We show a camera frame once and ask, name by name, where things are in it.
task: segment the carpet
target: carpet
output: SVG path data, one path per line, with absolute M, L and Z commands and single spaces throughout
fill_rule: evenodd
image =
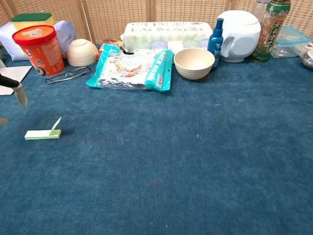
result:
M 52 85 L 32 68 L 25 108 L 0 97 L 0 234 L 313 234 L 313 71 L 299 58 L 220 61 L 199 81 L 173 66 L 165 93 L 92 89 L 90 67 Z M 59 117 L 59 139 L 24 139 Z

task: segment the bottle cap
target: bottle cap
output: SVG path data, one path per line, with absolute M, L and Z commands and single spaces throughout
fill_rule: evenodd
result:
M 223 18 L 217 18 L 216 26 L 215 26 L 215 28 L 213 30 L 213 36 L 214 37 L 221 37 L 222 36 L 222 33 L 223 33 L 223 22 L 224 22 Z

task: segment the woven panel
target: woven panel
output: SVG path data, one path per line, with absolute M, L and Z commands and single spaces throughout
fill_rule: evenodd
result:
M 156 22 L 207 22 L 213 28 L 225 4 L 225 0 L 155 0 Z
M 236 10 L 252 11 L 253 0 L 238 0 Z M 313 0 L 292 0 L 291 11 L 284 23 L 313 37 Z
M 131 22 L 146 22 L 146 0 L 86 0 L 97 43 L 119 39 Z
M 2 7 L 2 5 L 0 4 L 0 26 L 9 22 L 9 18 L 6 15 L 4 8 Z
M 50 12 L 55 21 L 73 23 L 77 38 L 86 38 L 83 20 L 76 0 L 9 0 L 16 12 Z

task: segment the white kettle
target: white kettle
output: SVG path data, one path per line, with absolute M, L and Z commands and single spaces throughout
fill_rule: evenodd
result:
M 224 19 L 221 59 L 237 63 L 250 56 L 259 41 L 261 25 L 258 19 L 247 11 L 231 10 L 219 15 Z

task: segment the orange container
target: orange container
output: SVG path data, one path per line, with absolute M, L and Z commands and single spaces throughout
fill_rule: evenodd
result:
M 12 38 L 40 75 L 51 76 L 64 69 L 56 36 L 53 26 L 37 25 L 17 31 Z

